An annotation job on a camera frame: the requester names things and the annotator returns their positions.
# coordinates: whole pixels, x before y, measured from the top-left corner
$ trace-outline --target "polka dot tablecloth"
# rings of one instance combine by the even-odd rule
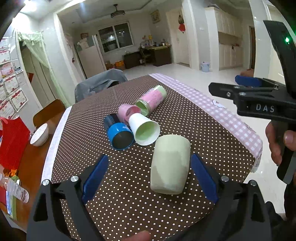
[[[191,143],[191,153],[223,175],[242,182],[254,164],[252,154],[222,125],[191,101],[151,76],[114,86],[75,104],[66,122],[53,167],[52,182],[65,181],[92,165],[101,154],[110,165],[87,210],[105,240],[118,241],[142,230],[153,240],[164,240],[191,226],[213,208],[190,169],[180,195],[164,195],[150,189],[150,166],[154,144],[112,149],[103,127],[106,115],[122,103],[161,84],[167,98],[149,116],[161,126],[160,135],[177,134]],[[71,235],[79,239],[67,202],[61,201]]]

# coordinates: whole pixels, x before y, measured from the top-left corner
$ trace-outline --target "human hand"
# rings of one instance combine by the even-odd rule
[[[272,122],[269,122],[265,129],[265,134],[269,142],[269,149],[271,151],[271,159],[273,162],[279,166],[282,161],[281,148],[280,145],[276,142],[276,130],[272,125]],[[296,151],[296,132],[286,131],[284,133],[283,142],[286,147],[292,151]],[[294,174],[294,185],[296,185],[296,174]]]
[[[148,231],[141,231],[134,236],[131,236],[124,241],[151,241],[151,234]]]

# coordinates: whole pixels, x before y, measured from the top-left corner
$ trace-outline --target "refrigerator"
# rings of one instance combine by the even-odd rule
[[[75,49],[87,79],[107,70],[97,35],[80,40],[75,44]]]

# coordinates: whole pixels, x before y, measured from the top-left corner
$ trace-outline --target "chair covered with gray cloth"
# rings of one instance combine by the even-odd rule
[[[75,88],[75,102],[83,100],[87,96],[98,93],[116,84],[126,82],[122,70],[110,69],[105,72],[96,74],[85,81],[79,83]]]

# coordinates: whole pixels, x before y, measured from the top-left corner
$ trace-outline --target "curtain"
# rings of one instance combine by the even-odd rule
[[[28,33],[22,33],[19,31],[17,33],[18,33],[19,41],[23,41],[23,45],[26,45],[27,48],[30,50],[30,52],[36,57],[36,59],[38,59],[42,65],[44,65],[49,69],[50,77],[56,88],[59,98],[61,99],[61,101],[64,103],[66,107],[69,107],[70,101],[67,100],[66,95],[64,94],[64,91],[59,81],[56,79],[55,74],[53,73],[49,60],[47,58],[46,51],[45,51],[45,43],[43,41],[42,33],[32,32],[28,34]]]

